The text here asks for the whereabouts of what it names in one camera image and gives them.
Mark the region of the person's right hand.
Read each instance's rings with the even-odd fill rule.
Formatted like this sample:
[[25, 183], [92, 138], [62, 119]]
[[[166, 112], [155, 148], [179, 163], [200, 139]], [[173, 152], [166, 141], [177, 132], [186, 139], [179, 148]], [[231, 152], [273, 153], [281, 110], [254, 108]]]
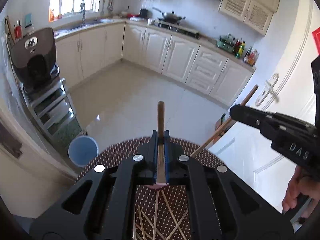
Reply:
[[304, 177], [302, 168], [296, 166], [295, 172], [289, 181], [285, 197], [282, 201], [283, 212], [294, 209], [297, 205], [297, 198], [300, 194], [309, 196], [312, 201], [301, 217], [308, 218], [319, 202], [320, 197], [319, 182], [312, 180], [310, 177]]

